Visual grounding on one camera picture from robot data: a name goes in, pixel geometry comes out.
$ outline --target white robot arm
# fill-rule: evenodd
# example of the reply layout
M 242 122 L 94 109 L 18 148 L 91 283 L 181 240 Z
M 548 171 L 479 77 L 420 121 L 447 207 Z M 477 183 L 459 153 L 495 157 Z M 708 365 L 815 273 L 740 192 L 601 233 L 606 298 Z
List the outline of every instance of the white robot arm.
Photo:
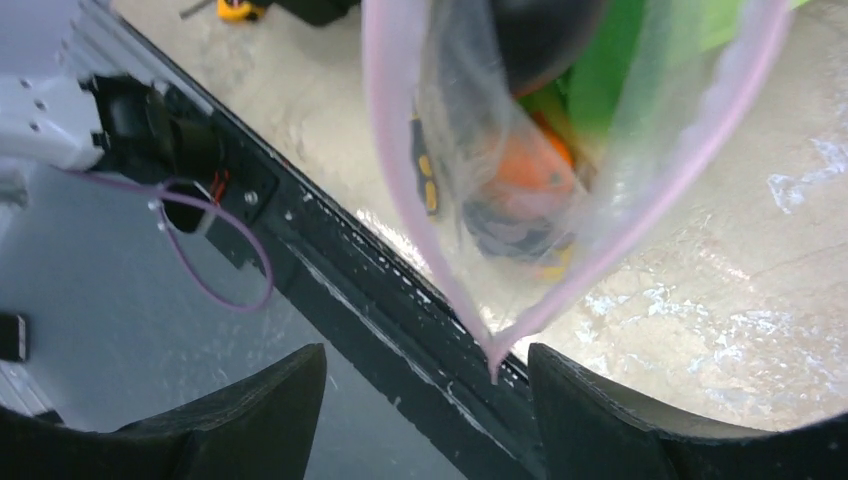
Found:
M 0 157 L 88 170 L 104 150 L 94 95 L 76 78 L 0 75 Z

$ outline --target dark round object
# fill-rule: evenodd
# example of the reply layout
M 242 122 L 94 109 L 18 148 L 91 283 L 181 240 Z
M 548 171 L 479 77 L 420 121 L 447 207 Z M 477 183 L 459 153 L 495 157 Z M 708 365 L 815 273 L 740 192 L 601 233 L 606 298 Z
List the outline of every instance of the dark round object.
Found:
M 610 2 L 491 0 L 491 3 L 510 91 L 523 96 L 562 75 L 577 60 L 595 35 Z

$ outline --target worn table surface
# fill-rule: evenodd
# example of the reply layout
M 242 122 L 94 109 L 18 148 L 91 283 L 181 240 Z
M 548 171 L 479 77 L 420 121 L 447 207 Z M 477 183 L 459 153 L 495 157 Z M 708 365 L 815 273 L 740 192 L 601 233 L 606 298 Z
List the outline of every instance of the worn table surface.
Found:
M 404 258 L 377 169 L 359 15 L 315 30 L 273 8 L 233 26 L 194 0 L 116 11 Z M 657 229 L 543 341 L 681 408 L 782 430 L 848 407 L 848 4 L 814 0 L 756 108 Z M 504 312 L 502 296 L 481 308 Z

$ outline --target black and yellow tool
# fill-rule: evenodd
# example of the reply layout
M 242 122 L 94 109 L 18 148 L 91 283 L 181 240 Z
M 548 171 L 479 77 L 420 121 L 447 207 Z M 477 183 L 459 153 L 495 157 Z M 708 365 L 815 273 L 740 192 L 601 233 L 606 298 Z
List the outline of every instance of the black and yellow tool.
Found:
M 418 195 L 424 202 L 427 215 L 434 217 L 439 213 L 439 190 L 436 187 L 436 175 L 433 172 L 433 162 L 424 144 L 424 130 L 417 115 L 412 117 L 412 159 L 418 176 Z
M 265 16 L 271 0 L 218 0 L 218 17 L 225 22 L 255 22 Z

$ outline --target gray floor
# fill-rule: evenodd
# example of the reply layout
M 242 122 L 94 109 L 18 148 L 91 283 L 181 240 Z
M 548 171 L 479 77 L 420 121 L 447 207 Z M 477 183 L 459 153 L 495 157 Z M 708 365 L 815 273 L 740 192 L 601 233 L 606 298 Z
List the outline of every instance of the gray floor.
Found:
M 55 71 L 71 5 L 13 3 L 0 20 L 0 73 Z M 29 193 L 22 212 L 0 206 L 9 220 L 0 222 L 0 309 L 31 316 L 26 372 L 70 426 L 115 429 L 323 341 L 280 295 L 253 315 L 210 303 L 175 262 L 146 199 L 41 168 Z M 185 246 L 233 299 L 258 292 L 257 272 L 237 271 L 202 239 Z M 328 357 L 308 478 L 462 478 L 392 406 L 398 399 L 374 390 L 331 346 Z

